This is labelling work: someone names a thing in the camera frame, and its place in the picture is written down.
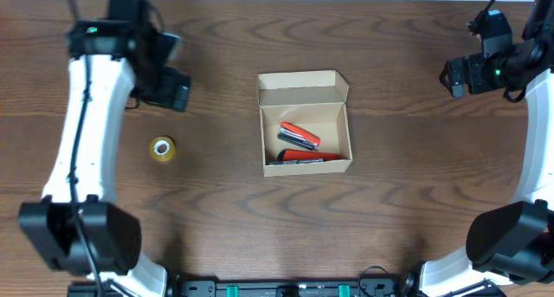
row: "wooden table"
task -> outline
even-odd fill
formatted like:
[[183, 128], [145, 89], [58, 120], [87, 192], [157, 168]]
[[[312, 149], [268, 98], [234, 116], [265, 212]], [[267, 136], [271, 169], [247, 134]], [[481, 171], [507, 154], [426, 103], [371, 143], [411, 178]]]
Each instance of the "wooden table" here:
[[[465, 22], [483, 3], [153, 2], [184, 40], [175, 66], [195, 82], [187, 113], [127, 111], [117, 189], [143, 250], [170, 270], [222, 280], [402, 272], [463, 246], [476, 216], [511, 201], [525, 103], [500, 91], [454, 100], [437, 80], [446, 59], [480, 50]], [[105, 14], [105, 0], [79, 3], [85, 16]], [[531, 5], [498, 7], [518, 40]], [[1, 295], [64, 295], [72, 280], [51, 273], [17, 226], [55, 161], [71, 26], [65, 0], [0, 0]], [[354, 162], [344, 174], [264, 178], [256, 75], [322, 69], [351, 85]], [[169, 165], [147, 150], [161, 135], [177, 142]]]

